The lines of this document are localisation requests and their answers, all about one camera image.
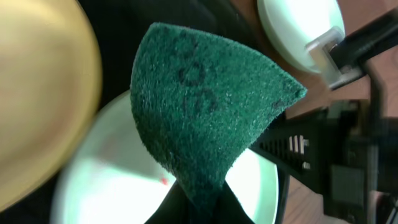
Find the pale green plate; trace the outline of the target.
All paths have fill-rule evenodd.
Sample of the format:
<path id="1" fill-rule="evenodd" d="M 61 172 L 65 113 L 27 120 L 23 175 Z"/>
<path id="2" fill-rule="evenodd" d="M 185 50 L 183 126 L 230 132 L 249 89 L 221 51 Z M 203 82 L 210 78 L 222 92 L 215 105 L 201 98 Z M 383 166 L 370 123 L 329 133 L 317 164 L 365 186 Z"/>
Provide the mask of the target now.
<path id="1" fill-rule="evenodd" d="M 279 200 L 275 164 L 246 149 L 226 181 L 254 223 L 274 223 Z M 52 203 L 56 224 L 144 223 L 175 182 L 141 142 L 124 92 L 99 113 L 63 170 Z"/>

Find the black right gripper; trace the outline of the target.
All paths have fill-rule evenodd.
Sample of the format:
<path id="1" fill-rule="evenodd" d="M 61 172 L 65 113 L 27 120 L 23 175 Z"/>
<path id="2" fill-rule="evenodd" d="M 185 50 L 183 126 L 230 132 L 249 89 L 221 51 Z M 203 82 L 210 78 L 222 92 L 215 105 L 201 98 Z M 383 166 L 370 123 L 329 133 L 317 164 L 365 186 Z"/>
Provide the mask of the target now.
<path id="1" fill-rule="evenodd" d="M 333 218 L 397 217 L 397 118 L 373 115 L 367 101 L 335 101 L 323 151 L 327 166 L 323 212 Z M 324 192 L 318 145 L 324 111 L 279 115 L 250 146 L 316 193 Z"/>

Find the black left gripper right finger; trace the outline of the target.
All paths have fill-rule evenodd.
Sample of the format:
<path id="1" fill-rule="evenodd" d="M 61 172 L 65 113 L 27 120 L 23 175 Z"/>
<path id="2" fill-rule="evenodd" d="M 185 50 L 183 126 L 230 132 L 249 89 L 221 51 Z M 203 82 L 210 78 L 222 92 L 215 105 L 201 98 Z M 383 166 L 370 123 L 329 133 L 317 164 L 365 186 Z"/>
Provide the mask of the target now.
<path id="1" fill-rule="evenodd" d="M 227 182 L 217 199 L 211 224 L 253 224 Z"/>

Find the light blue plate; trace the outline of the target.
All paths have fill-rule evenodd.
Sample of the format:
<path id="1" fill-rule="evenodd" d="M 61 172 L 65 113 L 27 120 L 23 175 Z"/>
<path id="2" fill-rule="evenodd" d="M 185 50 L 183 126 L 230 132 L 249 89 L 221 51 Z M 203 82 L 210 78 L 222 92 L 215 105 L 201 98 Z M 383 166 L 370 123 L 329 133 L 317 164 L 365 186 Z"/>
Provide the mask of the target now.
<path id="1" fill-rule="evenodd" d="M 332 27 L 345 33 L 337 0 L 257 0 L 262 27 L 273 47 L 293 67 L 318 73 L 306 45 Z"/>

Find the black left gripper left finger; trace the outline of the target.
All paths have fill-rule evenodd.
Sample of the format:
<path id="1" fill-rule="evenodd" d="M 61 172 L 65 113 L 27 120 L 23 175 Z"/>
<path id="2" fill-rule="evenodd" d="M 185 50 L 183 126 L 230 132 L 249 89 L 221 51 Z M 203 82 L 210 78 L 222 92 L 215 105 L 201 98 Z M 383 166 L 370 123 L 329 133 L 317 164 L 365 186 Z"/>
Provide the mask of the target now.
<path id="1" fill-rule="evenodd" d="M 146 221 L 146 224 L 195 224 L 197 211 L 178 182 L 173 186 Z"/>

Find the green scrub sponge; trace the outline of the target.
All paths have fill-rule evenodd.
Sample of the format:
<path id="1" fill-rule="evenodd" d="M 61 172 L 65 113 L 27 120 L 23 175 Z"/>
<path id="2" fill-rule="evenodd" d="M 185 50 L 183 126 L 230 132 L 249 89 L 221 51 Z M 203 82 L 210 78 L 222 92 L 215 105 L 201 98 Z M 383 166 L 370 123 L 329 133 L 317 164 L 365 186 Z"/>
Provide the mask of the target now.
<path id="1" fill-rule="evenodd" d="M 306 92 L 257 50 L 154 23 L 134 60 L 130 98 L 146 149 L 210 213 L 235 160 Z"/>

